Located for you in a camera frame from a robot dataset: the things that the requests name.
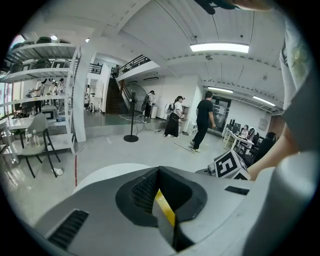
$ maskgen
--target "woman in black dress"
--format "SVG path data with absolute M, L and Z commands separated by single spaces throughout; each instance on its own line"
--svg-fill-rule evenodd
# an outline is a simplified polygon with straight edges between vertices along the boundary
M 170 114 L 168 124 L 166 125 L 164 135 L 165 137 L 173 136 L 174 138 L 179 137 L 179 119 L 184 118 L 182 114 L 182 105 L 184 97 L 178 96 L 174 101 L 174 110 Z

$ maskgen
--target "sneaker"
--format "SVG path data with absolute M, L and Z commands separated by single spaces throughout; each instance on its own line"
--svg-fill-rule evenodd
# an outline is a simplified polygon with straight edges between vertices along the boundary
M 200 150 L 199 149 L 195 149 L 195 148 L 191 148 L 191 151 L 200 153 Z

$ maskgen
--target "white ceiling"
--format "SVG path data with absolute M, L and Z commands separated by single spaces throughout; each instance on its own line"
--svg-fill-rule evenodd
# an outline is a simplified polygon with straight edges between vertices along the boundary
M 160 65 L 159 76 L 198 75 L 204 84 L 241 88 L 283 104 L 278 58 L 285 25 L 276 12 L 216 9 L 212 16 L 194 0 L 59 0 L 24 29 L 29 37 L 53 33 L 73 43 L 96 38 L 99 53 L 123 61 L 143 54 Z M 248 44 L 249 53 L 190 49 L 190 44 L 207 42 Z M 213 60 L 206 60 L 207 54 Z

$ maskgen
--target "white pillar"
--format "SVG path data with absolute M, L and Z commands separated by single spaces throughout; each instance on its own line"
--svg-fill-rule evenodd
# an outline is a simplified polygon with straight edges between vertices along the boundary
M 88 69 L 93 56 L 96 56 L 93 38 L 82 47 L 73 89 L 73 125 L 78 142 L 86 141 L 84 101 Z

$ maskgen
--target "gray chair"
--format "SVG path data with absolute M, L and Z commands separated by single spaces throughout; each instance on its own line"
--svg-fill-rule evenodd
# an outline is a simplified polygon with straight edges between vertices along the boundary
M 20 133 L 20 139 L 21 139 L 21 145 L 22 145 L 21 155 L 25 157 L 26 163 L 27 163 L 27 165 L 28 165 L 28 167 L 30 169 L 30 172 L 31 172 L 33 178 L 36 178 L 36 176 L 35 176 L 32 168 L 31 168 L 31 165 L 29 163 L 28 156 L 36 156 L 36 158 L 42 164 L 42 161 L 41 161 L 41 159 L 39 158 L 38 155 L 43 153 L 43 152 L 46 152 L 46 155 L 48 157 L 52 172 L 53 172 L 54 176 L 57 177 L 57 174 L 55 172 L 54 166 L 53 166 L 53 164 L 51 162 L 50 154 L 49 154 L 49 151 L 48 151 L 48 146 L 51 146 L 52 151 L 54 152 L 56 158 L 58 159 L 59 162 L 61 162 L 61 161 L 60 161 L 60 159 L 59 159 L 59 157 L 58 157 L 58 155 L 57 155 L 57 153 L 55 151 L 54 145 L 51 142 L 51 139 L 50 139 L 50 136 L 49 136 L 49 132 L 48 132 L 47 118 L 46 118 L 45 114 L 43 114 L 43 113 L 37 114 L 33 118 L 33 121 L 29 125 L 27 130 L 28 130 L 28 133 L 30 133 L 30 134 L 33 133 L 33 130 L 36 130 L 37 134 L 38 133 L 42 133 L 42 135 L 43 135 L 43 143 L 40 143 L 40 146 L 34 146 L 34 147 L 26 146 L 25 147 L 24 140 L 23 140 L 23 137 L 22 137 L 23 133 Z

